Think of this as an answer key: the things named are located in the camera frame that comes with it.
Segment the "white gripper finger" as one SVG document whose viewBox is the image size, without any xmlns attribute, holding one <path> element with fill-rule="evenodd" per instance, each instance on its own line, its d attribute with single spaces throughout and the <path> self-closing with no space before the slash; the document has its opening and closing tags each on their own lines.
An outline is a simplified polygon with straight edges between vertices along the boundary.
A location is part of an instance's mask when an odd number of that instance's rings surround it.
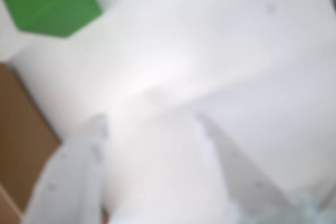
<svg viewBox="0 0 336 224">
<path fill-rule="evenodd" d="M 214 151 L 230 198 L 245 223 L 286 223 L 296 206 L 210 116 L 197 115 Z"/>
<path fill-rule="evenodd" d="M 67 137 L 34 185 L 23 223 L 102 223 L 107 117 L 98 115 Z"/>
</svg>

